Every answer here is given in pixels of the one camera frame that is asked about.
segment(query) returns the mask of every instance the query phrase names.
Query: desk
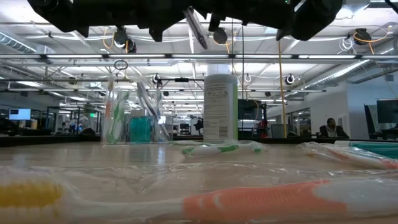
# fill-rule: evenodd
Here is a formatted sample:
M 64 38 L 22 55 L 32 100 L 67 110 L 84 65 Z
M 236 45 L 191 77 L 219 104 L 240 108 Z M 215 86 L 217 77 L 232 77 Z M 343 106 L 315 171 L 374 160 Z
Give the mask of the desk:
M 389 137 L 393 137 L 394 139 L 398 138 L 398 129 L 386 129 L 381 130 L 383 140 L 387 140 Z
M 350 170 L 345 177 L 368 175 L 355 171 L 363 167 L 308 157 L 295 145 L 288 144 L 272 144 L 269 151 L 262 154 L 237 151 L 192 159 L 184 158 L 179 150 L 176 146 L 102 146 L 93 142 L 4 147 L 0 148 L 0 166 L 47 167 L 76 187 L 82 198 L 102 202 L 158 201 L 228 187 L 272 187 L 333 179 L 341 177 L 341 172 L 334 172 L 338 170 Z M 375 170 L 372 176 L 377 177 Z M 311 223 L 397 222 L 398 217 L 384 217 Z M 85 220 L 74 223 L 113 222 Z

